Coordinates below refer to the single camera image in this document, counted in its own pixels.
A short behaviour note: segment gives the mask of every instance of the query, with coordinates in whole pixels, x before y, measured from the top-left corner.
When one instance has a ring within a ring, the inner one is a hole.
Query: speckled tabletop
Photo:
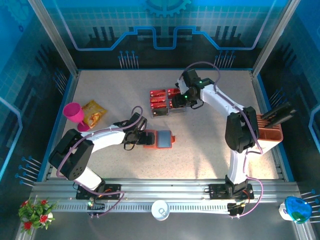
[[[201,78],[217,77],[212,70],[198,70]],[[107,109],[92,130],[130,118],[134,106],[144,109],[148,129],[171,130],[176,142],[171,149],[145,149],[123,145],[103,148],[91,155],[88,167],[102,178],[224,179],[230,165],[230,149],[225,142],[226,120],[205,104],[187,109],[184,115],[152,118],[149,91],[174,88],[181,70],[86,70],[82,71],[73,98],[81,105],[95,100]],[[219,88],[239,104],[258,103],[248,71],[221,71]],[[64,131],[76,124],[66,122]],[[248,175],[259,179],[278,178],[271,152],[249,156]]]

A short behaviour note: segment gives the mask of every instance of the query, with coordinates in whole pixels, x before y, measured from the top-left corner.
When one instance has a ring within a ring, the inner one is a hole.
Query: pink wine glass
[[[66,116],[73,123],[78,123],[78,131],[86,132],[90,129],[90,127],[85,124],[85,113],[81,107],[81,105],[77,102],[70,102],[63,108],[63,115]]]

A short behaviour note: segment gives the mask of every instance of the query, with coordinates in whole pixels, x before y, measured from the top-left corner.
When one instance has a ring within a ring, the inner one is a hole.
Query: orange container
[[[259,128],[259,139],[258,143],[260,144],[263,153],[268,152],[273,147],[277,146],[284,139],[284,135],[282,133],[281,125],[275,125],[272,128],[265,128],[265,126],[269,123],[268,120],[261,119],[262,114],[257,114],[256,119],[258,122]],[[255,145],[251,151],[259,152],[257,145]]]

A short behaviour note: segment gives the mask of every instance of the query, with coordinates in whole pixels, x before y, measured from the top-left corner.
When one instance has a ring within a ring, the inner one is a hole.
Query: snack bag
[[[82,107],[84,111],[84,123],[87,124],[91,129],[98,123],[100,118],[107,112],[102,106],[96,101],[91,100]]]

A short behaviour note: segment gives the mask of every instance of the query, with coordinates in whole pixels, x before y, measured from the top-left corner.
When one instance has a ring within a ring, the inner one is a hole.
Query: robotic arm
[[[105,181],[87,167],[91,154],[111,145],[123,144],[125,150],[132,150],[133,148],[126,149],[127,144],[133,146],[135,144],[153,145],[155,136],[152,133],[146,134],[144,132],[146,126],[147,119],[135,113],[130,120],[116,122],[105,129],[99,130],[100,133],[98,134],[78,132],[71,129],[66,132],[52,151],[49,162],[58,169],[57,174],[60,172],[70,181],[75,181],[96,193],[103,193],[106,185]],[[70,149],[86,136],[87,138],[76,146],[70,156],[66,158],[63,166],[60,167]]]
[[[174,108],[197,109],[207,103],[226,119],[225,141],[230,147],[230,168],[225,177],[225,190],[232,197],[248,186],[244,171],[246,153],[255,145],[249,127],[238,109],[249,119],[256,138],[259,137],[259,128],[256,111],[252,107],[234,102],[214,84],[209,78],[201,79],[194,69],[185,71],[182,79],[177,81],[180,94],[172,99],[172,105]],[[198,100],[202,102],[201,105],[194,107]]]

